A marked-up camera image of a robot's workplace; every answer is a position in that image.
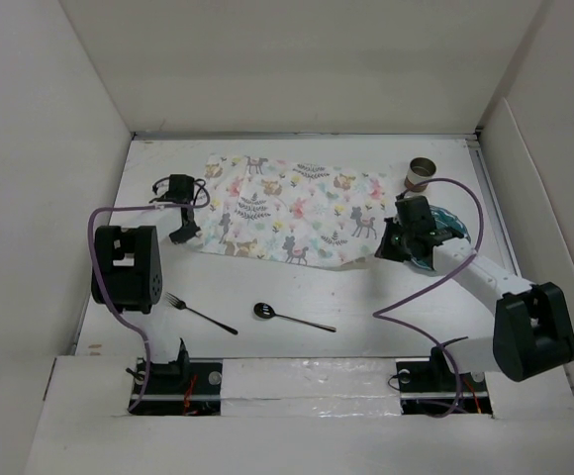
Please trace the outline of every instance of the metal spoon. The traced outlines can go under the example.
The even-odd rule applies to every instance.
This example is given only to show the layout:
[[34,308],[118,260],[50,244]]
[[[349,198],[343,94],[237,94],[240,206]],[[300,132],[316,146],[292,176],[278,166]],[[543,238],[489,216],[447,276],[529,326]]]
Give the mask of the metal spoon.
[[320,330],[326,330],[327,332],[335,333],[337,329],[335,327],[327,327],[326,325],[314,324],[313,322],[305,322],[304,320],[294,319],[293,317],[287,317],[286,315],[279,315],[274,312],[274,309],[271,308],[270,305],[263,304],[259,302],[258,304],[254,305],[254,313],[257,317],[260,317],[265,320],[273,319],[274,317],[280,317],[281,319],[291,320],[292,322],[298,322],[299,324],[309,325],[310,327],[316,327]]

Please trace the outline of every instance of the black clamp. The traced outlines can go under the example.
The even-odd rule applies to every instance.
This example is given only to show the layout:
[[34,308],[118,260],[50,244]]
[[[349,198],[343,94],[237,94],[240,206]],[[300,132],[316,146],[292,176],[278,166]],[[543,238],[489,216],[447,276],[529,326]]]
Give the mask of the black clamp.
[[[177,205],[190,205],[196,201],[195,180],[188,175],[170,175],[168,177],[168,189],[161,195],[151,200],[157,203],[175,203]],[[161,180],[152,185],[152,192],[157,193]],[[195,223],[195,212],[190,208],[180,208],[181,228],[173,231],[170,240],[174,244],[182,244],[196,236],[201,228]]]
[[395,202],[397,218],[384,220],[386,229],[375,257],[396,262],[415,258],[431,267],[433,249],[463,234],[452,227],[438,229],[425,196],[400,197]]

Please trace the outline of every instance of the fork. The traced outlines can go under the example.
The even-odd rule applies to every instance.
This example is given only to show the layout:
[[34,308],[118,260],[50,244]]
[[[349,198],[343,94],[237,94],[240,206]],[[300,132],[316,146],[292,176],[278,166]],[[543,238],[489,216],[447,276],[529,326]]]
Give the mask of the fork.
[[222,329],[224,329],[226,332],[229,332],[231,334],[239,334],[238,331],[236,331],[235,329],[233,329],[232,327],[228,327],[225,324],[222,324],[221,322],[217,322],[216,320],[211,319],[208,316],[205,316],[204,314],[197,312],[196,310],[191,309],[190,307],[188,307],[186,305],[186,303],[183,300],[178,299],[177,297],[175,297],[174,295],[172,295],[170,292],[166,292],[166,295],[164,296],[164,298],[166,299],[166,301],[172,305],[175,309],[177,310],[189,310],[190,312],[192,312],[195,315],[198,315],[199,317],[203,317],[204,319],[206,319],[208,322],[212,322],[213,324],[215,324],[217,327],[221,327]]

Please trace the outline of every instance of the red wire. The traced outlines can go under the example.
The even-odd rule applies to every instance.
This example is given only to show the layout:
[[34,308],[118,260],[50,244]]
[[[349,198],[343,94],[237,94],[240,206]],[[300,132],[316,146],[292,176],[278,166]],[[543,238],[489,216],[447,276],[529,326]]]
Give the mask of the red wire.
[[188,408],[190,407],[190,396],[192,396],[192,392],[195,390],[195,383],[197,382],[197,375],[195,374],[190,381],[190,387],[184,393],[184,411],[181,413],[182,416],[186,415]]
[[467,386],[469,390],[472,392],[472,396],[474,396],[474,402],[476,403],[476,412],[478,414],[483,414],[481,411],[481,404],[478,402],[478,398],[476,397],[476,391],[474,391],[472,385],[469,384],[465,379],[463,379],[463,382],[465,383],[465,386]]

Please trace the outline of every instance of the paper cup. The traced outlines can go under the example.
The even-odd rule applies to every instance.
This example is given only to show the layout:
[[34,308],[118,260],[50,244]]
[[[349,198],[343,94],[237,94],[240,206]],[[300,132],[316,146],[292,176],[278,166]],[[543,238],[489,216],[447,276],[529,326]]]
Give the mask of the paper cup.
[[406,188],[410,191],[425,191],[426,188],[428,188],[428,184],[421,186],[415,185],[417,183],[421,183],[422,181],[433,178],[435,173],[436,165],[432,160],[423,156],[413,158],[410,162],[410,168],[408,169],[404,185],[406,185]]

